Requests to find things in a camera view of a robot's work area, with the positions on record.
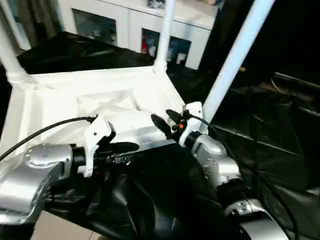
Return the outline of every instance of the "black fabric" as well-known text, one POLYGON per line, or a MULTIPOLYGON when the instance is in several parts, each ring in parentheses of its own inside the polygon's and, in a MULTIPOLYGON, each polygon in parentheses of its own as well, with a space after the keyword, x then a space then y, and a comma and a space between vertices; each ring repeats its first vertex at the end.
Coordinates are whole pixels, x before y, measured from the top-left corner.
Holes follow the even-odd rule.
MULTIPOLYGON (((69 33, 18 59, 31 74, 153 63, 148 56, 69 33)), ((204 101, 214 81, 210 75, 175 65, 167 72, 186 103, 204 101)), ((10 87, 3 71, 0 74, 3 114, 10 87)), ((319 108, 246 83, 246 76, 238 75, 219 108, 213 121, 217 140, 232 151, 246 183, 291 239, 287 213, 251 168, 291 209, 301 239, 320 240, 319 108)), ((224 221, 216 192, 188 150, 173 144, 130 158, 130 166, 104 169, 91 179, 74 176, 53 190, 46 209, 112 240, 228 239, 231 227, 224 221)))

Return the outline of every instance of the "metal bracket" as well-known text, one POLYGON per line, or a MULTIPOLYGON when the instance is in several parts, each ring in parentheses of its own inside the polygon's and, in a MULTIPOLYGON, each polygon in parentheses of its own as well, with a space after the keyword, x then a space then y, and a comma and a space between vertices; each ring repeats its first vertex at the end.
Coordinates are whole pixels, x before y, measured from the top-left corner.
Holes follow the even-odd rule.
POLYGON ((109 137, 113 132, 111 123, 98 116, 85 130, 85 166, 78 168, 78 173, 83 173, 85 178, 91 177, 94 169, 94 154, 98 149, 98 142, 103 137, 109 137))

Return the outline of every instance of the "white pole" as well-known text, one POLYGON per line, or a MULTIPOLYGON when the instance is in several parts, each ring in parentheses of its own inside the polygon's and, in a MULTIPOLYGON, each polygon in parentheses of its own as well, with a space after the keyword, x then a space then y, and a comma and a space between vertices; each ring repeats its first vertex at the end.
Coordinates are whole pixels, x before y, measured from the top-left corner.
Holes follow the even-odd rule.
MULTIPOLYGON (((244 62, 275 0, 255 0, 234 41, 234 44, 203 105, 203 118, 209 123, 214 118, 222 100, 244 62)), ((201 131, 207 126, 202 124, 201 131)))
POLYGON ((17 82, 26 76, 26 71, 21 67, 7 32, 0 22, 0 61, 2 62, 9 81, 17 82))
POLYGON ((167 57, 170 42, 171 23, 175 13, 175 5, 176 0, 166 0, 162 32, 160 34, 157 56, 153 66, 156 72, 165 72, 167 70, 167 57))

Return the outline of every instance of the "floor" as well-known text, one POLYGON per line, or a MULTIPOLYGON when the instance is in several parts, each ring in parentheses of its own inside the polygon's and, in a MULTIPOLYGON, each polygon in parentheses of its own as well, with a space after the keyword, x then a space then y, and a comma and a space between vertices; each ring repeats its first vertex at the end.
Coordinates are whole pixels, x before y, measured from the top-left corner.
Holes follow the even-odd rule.
POLYGON ((31 240, 107 240, 91 230, 43 211, 31 240))

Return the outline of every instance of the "white cabinet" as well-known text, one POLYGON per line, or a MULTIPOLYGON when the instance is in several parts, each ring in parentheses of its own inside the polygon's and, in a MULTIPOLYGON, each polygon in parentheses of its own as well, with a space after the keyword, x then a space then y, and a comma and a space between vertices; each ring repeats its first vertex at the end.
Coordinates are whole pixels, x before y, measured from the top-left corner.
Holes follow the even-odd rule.
POLYGON ((58 0, 64 30, 129 48, 129 9, 99 0, 58 0))
MULTIPOLYGON (((150 36, 149 41, 157 42, 157 35, 150 32, 148 34, 148 31, 160 33, 163 18, 135 10, 131 10, 129 16, 129 48, 141 53, 143 37, 150 36)), ((198 69, 209 35, 210 30, 173 21, 168 61, 178 63, 185 58, 186 67, 198 69)), ((150 46, 157 46, 157 43, 148 44, 148 48, 150 46)))
MULTIPOLYGON (((64 29, 153 56, 164 9, 147 0, 58 0, 64 29)), ((198 69, 218 7, 197 0, 176 0, 168 61, 198 69)))

